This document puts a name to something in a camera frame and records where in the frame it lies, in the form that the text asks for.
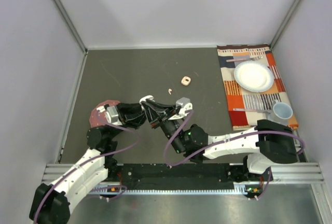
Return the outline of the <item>right aluminium corner post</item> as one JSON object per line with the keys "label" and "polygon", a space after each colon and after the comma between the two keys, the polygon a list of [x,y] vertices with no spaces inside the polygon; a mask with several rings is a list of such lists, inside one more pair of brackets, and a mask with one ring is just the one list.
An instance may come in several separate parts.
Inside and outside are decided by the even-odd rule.
{"label": "right aluminium corner post", "polygon": [[271,50],[273,50],[276,45],[278,44],[280,38],[282,37],[283,33],[285,32],[287,26],[289,25],[291,19],[293,18],[293,16],[295,15],[298,7],[300,6],[301,2],[303,0],[294,0],[289,8],[289,10],[287,11],[284,19],[282,20],[276,34],[274,35],[271,43],[270,43],[270,48]]}

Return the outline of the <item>pink polka dot plate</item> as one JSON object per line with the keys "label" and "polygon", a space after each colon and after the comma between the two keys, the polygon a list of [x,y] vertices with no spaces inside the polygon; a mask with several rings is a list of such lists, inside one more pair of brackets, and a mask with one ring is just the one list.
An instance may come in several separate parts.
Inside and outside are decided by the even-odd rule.
{"label": "pink polka dot plate", "polygon": [[115,106],[119,103],[120,101],[117,100],[106,100],[99,103],[91,112],[89,118],[90,127],[91,128],[98,127],[107,122],[107,119],[105,117],[106,113],[105,105]]}

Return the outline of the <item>light blue cup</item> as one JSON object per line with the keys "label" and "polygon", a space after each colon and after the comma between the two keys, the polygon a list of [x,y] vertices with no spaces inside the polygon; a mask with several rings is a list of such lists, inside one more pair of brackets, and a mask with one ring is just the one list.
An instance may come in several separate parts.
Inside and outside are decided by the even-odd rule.
{"label": "light blue cup", "polygon": [[282,125],[288,125],[288,120],[293,116],[293,109],[286,103],[274,100],[271,113],[267,119]]}

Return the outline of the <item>pink handled fork rear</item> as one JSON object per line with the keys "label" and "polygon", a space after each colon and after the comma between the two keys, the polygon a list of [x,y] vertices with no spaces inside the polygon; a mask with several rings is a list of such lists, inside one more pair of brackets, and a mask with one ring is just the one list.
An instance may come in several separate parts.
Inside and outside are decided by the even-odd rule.
{"label": "pink handled fork rear", "polygon": [[259,55],[259,56],[256,56],[256,57],[251,57],[251,58],[239,58],[239,59],[229,59],[229,60],[226,60],[226,62],[242,62],[242,61],[258,61],[260,59],[262,59],[263,56],[262,55]]}

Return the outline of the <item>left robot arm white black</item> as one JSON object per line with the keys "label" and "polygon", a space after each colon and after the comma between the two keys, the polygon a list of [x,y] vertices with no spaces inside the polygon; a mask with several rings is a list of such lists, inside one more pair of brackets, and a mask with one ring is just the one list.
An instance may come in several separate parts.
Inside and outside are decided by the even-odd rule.
{"label": "left robot arm white black", "polygon": [[62,176],[42,183],[35,191],[29,218],[32,223],[67,223],[79,202],[103,180],[116,178],[114,137],[122,131],[135,133],[146,120],[139,103],[107,100],[91,112],[88,149]]}

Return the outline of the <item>patterned orange placemat cloth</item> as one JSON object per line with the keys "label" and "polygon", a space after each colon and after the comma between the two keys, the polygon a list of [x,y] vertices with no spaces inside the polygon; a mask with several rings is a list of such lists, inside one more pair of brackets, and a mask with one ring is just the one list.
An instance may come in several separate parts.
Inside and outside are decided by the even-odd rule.
{"label": "patterned orange placemat cloth", "polygon": [[270,46],[217,46],[232,128],[244,130],[266,119],[273,101],[289,104]]}

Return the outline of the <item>white earbud charging case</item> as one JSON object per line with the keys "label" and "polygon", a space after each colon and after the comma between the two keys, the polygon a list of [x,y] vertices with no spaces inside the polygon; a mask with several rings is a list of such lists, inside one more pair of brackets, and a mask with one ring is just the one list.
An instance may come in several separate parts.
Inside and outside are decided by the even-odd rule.
{"label": "white earbud charging case", "polygon": [[142,102],[146,102],[146,100],[153,100],[154,97],[152,95],[147,95],[147,96],[144,96],[140,99],[139,103],[141,104]]}

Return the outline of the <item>left aluminium corner post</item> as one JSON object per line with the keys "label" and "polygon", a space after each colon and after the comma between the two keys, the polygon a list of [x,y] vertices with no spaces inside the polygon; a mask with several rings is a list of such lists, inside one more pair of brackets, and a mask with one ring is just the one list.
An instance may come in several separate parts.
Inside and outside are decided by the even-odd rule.
{"label": "left aluminium corner post", "polygon": [[77,29],[75,28],[69,14],[67,13],[63,3],[61,0],[52,0],[54,5],[56,6],[62,20],[64,21],[65,25],[67,26],[70,34],[72,35],[74,41],[76,42],[76,44],[79,46],[80,50],[83,53],[87,53],[88,49],[86,47],[86,45],[84,44],[82,38],[80,37]]}

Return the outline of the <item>white paper plate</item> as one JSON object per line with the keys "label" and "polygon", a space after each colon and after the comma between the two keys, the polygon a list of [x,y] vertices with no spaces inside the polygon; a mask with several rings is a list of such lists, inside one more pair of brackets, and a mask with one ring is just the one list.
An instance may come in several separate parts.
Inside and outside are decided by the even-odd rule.
{"label": "white paper plate", "polygon": [[234,69],[235,81],[250,92],[268,91],[274,83],[274,76],[269,67],[255,61],[240,63]]}

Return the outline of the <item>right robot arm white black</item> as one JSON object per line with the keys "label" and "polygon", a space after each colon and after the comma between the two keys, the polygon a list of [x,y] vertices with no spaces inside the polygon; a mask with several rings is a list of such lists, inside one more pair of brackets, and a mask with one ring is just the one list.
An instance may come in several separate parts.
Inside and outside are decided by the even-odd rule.
{"label": "right robot arm white black", "polygon": [[184,130],[193,114],[193,106],[188,98],[181,98],[173,105],[157,103],[149,95],[140,100],[147,120],[153,129],[161,128],[169,147],[184,155],[184,161],[202,162],[228,155],[245,153],[242,174],[248,180],[255,180],[266,169],[276,164],[293,164],[298,161],[292,130],[270,120],[259,120],[257,126],[238,133],[211,136],[206,131],[192,125]]}

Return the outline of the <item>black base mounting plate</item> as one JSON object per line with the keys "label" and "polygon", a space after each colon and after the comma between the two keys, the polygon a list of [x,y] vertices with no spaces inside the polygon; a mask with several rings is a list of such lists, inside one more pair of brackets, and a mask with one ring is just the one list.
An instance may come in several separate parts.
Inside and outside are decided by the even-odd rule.
{"label": "black base mounting plate", "polygon": [[258,185],[268,180],[252,174],[243,164],[223,163],[181,164],[123,164],[113,167],[108,180],[126,185],[129,190],[219,190],[233,189],[234,183],[253,182]]}

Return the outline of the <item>aluminium corner post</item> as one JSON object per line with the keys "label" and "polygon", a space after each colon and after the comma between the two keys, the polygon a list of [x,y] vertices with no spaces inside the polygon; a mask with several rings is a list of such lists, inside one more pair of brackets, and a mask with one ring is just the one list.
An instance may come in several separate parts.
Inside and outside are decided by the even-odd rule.
{"label": "aluminium corner post", "polygon": [[289,25],[291,19],[293,18],[293,16],[295,15],[298,7],[300,6],[301,2],[303,0],[294,0],[289,8],[289,10],[287,11],[284,19],[282,20],[276,34],[274,35],[271,43],[270,43],[270,48],[271,50],[273,50],[276,45],[278,44],[280,38],[282,37],[283,33],[285,32],[287,26]]}
{"label": "aluminium corner post", "polygon": [[75,28],[69,14],[67,13],[63,3],[61,0],[52,0],[54,5],[56,6],[62,20],[64,21],[65,25],[67,26],[70,34],[72,35],[74,41],[76,42],[76,44],[79,46],[80,50],[83,53],[87,53],[88,49],[86,47],[86,45],[84,44],[82,38],[80,37],[77,29]]}

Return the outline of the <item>pink earbud charging case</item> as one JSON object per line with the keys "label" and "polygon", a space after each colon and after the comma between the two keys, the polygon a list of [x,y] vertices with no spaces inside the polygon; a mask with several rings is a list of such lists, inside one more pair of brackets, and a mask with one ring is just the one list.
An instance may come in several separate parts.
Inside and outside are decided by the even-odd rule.
{"label": "pink earbud charging case", "polygon": [[184,86],[188,86],[188,85],[190,85],[190,83],[191,83],[191,78],[188,77],[188,76],[184,76],[181,79],[181,84],[184,85]]}

